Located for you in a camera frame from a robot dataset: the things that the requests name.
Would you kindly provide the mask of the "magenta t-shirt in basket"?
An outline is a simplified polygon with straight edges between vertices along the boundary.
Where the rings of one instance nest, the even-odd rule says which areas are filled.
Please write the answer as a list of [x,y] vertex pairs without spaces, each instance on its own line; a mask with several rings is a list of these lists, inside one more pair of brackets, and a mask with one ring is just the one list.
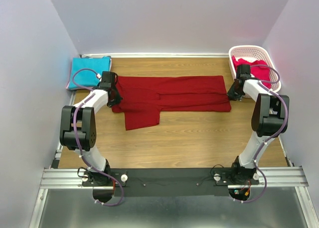
[[251,67],[251,74],[253,74],[260,80],[270,81],[270,69],[262,66],[267,65],[266,62],[263,60],[255,60],[253,62],[249,62],[242,58],[237,59],[235,56],[232,56],[232,63],[234,65],[235,71],[237,71],[237,66],[242,64],[249,64],[250,66],[253,66]]

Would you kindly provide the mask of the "folded cyan t-shirt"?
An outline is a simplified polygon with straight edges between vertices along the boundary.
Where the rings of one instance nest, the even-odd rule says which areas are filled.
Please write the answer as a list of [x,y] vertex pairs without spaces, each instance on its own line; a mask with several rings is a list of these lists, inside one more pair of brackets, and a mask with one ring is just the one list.
[[102,75],[103,71],[110,71],[111,66],[112,59],[109,56],[104,56],[102,58],[75,57],[72,60],[70,75],[72,75],[73,78],[77,74],[83,75],[84,86],[82,87],[92,88],[99,83],[96,73]]

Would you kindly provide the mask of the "pink plastic laundry basket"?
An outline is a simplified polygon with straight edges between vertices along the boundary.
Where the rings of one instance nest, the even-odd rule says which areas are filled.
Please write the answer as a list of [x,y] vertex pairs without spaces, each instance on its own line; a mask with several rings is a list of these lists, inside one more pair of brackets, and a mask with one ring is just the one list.
[[273,62],[268,52],[256,45],[238,45],[233,46],[228,51],[229,67],[232,78],[236,78],[237,67],[239,65],[248,64],[251,66],[251,73],[254,77],[263,80],[263,84],[267,88],[271,88],[274,92],[279,92],[281,82],[278,81]]

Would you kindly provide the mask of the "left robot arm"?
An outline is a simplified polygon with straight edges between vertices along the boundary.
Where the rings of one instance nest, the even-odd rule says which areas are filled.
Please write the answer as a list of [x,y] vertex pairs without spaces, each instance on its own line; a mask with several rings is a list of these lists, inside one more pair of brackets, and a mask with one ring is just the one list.
[[110,174],[110,165],[96,146],[97,130],[95,115],[102,107],[113,107],[123,100],[116,85],[118,75],[114,72],[95,72],[98,84],[89,90],[89,94],[75,105],[64,106],[61,111],[59,140],[62,146],[77,153],[87,166],[85,178],[93,176],[100,186],[110,180],[117,181]]

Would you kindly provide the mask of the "dark red t-shirt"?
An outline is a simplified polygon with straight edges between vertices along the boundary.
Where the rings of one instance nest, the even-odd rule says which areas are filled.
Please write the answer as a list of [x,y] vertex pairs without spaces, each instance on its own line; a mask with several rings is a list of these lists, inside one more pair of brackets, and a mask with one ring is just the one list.
[[112,111],[124,114],[126,130],[158,125],[162,111],[231,111],[223,76],[120,76],[116,88],[122,101]]

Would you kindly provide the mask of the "front aluminium rail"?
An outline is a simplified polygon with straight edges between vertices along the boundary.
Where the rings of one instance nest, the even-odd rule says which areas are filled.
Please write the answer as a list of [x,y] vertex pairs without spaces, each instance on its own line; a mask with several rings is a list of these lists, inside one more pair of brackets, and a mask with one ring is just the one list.
[[[308,181],[302,167],[266,167],[261,169],[267,179],[267,187],[307,187]],[[84,189],[76,169],[45,169],[41,189]]]

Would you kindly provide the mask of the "aluminium table edge rail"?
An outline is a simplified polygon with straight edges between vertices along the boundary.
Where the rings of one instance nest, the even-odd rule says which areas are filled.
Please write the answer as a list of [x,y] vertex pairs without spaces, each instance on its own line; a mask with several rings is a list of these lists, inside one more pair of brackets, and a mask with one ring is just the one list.
[[80,54],[80,57],[101,58],[227,58],[228,53],[155,53],[155,52],[133,52],[133,53],[91,53]]

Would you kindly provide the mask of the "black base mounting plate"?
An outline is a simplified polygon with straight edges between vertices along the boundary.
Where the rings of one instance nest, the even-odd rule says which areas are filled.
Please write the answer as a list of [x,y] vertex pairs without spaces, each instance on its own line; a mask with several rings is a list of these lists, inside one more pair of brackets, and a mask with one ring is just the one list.
[[121,197],[228,196],[247,199],[259,176],[237,174],[231,168],[111,169],[110,177],[85,170],[82,185],[93,187],[96,199]]

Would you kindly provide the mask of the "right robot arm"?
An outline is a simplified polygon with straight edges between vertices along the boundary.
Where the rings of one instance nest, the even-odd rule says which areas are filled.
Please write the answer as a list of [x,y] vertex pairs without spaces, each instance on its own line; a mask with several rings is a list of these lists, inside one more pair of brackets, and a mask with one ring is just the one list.
[[266,148],[288,128],[289,96],[280,95],[266,87],[266,81],[251,74],[251,68],[249,64],[237,66],[236,78],[227,92],[230,100],[240,100],[248,95],[255,101],[251,118],[252,135],[229,172],[229,178],[235,184],[254,178],[259,160]]

